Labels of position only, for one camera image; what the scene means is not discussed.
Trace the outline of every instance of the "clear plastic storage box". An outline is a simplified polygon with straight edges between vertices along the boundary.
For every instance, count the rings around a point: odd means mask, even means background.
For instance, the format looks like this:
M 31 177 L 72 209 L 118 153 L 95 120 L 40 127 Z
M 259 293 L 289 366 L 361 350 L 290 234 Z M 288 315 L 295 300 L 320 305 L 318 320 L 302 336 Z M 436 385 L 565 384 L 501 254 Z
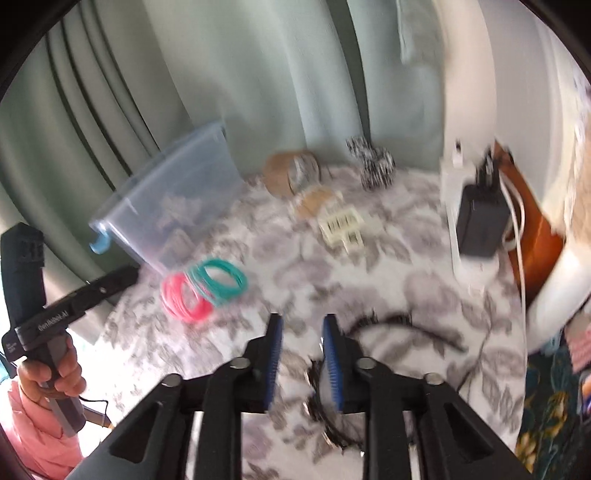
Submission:
M 206 125 L 113 194 L 90 222 L 99 234 L 91 248 L 103 253 L 114 239 L 162 275 L 177 270 L 243 187 L 223 125 Z

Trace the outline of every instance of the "floral bedsheet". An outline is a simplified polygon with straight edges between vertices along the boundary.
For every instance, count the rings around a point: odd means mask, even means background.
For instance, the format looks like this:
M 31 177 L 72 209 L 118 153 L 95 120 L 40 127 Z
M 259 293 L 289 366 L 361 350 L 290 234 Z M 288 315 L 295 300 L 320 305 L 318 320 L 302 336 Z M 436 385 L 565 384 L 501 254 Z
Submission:
M 205 324 L 188 325 L 163 312 L 159 279 L 143 272 L 96 345 L 106 373 L 99 383 L 115 406 L 109 417 L 119 421 L 168 373 L 196 377 L 238 356 L 250 338 L 263 334 L 269 313 L 279 312 L 285 334 L 275 400 L 269 416 L 243 419 L 243 476 L 361 478 L 359 452 L 336 450 L 322 425 L 306 416 L 306 370 L 310 358 L 320 356 L 326 313 L 336 313 L 347 328 L 371 311 L 380 317 L 410 310 L 414 323 L 460 342 L 467 353 L 420 332 L 388 327 L 364 333 L 364 350 L 399 374 L 438 372 L 455 387 L 466 380 L 460 394 L 513 449 L 527 349 L 508 259 L 501 254 L 498 278 L 484 295 L 471 296 L 456 282 L 436 175 L 399 171 L 392 187 L 372 193 L 361 189 L 353 168 L 331 168 L 323 180 L 377 217 L 382 231 L 363 239 L 361 253 L 329 249 L 313 225 L 293 221 L 289 205 L 253 179 L 193 255 L 193 261 L 220 257 L 240 266 L 248 292 Z

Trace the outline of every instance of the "human hand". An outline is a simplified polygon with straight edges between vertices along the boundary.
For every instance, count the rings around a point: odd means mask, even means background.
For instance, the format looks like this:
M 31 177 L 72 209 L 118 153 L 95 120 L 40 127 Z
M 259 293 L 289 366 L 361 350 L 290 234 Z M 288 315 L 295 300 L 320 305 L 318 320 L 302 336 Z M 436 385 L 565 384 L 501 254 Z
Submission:
M 82 367 L 78 363 L 78 355 L 72 341 L 67 335 L 68 351 L 58 365 L 60 377 L 54 388 L 68 397 L 77 397 L 86 389 L 86 380 L 82 377 Z M 25 360 L 18 366 L 18 383 L 22 392 L 29 400 L 38 405 L 49 408 L 46 393 L 41 385 L 51 379 L 51 369 L 41 362 Z

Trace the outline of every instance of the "curtain fold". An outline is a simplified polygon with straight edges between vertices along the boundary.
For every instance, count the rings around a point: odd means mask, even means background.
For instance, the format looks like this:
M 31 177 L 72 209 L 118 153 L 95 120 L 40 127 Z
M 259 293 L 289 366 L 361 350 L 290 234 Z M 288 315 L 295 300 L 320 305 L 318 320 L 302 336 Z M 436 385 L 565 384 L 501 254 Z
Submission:
M 437 168 L 441 72 L 401 64 L 395 1 L 82 0 L 0 103 L 0 230 L 45 233 L 56 297 L 129 262 L 90 252 L 92 215 L 220 118 L 244 174 L 278 150 L 350 161 L 345 141 L 362 134 L 402 165 Z
M 372 141 L 389 149 L 398 165 L 437 169 L 443 152 L 441 67 L 401 63 L 395 1 L 348 4 L 363 60 Z

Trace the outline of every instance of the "pink sleeve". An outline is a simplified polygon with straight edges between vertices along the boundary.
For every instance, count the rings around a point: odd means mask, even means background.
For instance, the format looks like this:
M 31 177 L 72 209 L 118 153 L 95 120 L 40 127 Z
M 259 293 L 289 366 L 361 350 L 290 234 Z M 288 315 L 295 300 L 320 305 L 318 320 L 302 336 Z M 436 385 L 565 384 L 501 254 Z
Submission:
M 0 400 L 0 411 L 10 443 L 33 472 L 63 480 L 82 460 L 78 438 L 66 437 L 51 411 L 29 400 L 17 380 L 9 386 L 8 398 Z

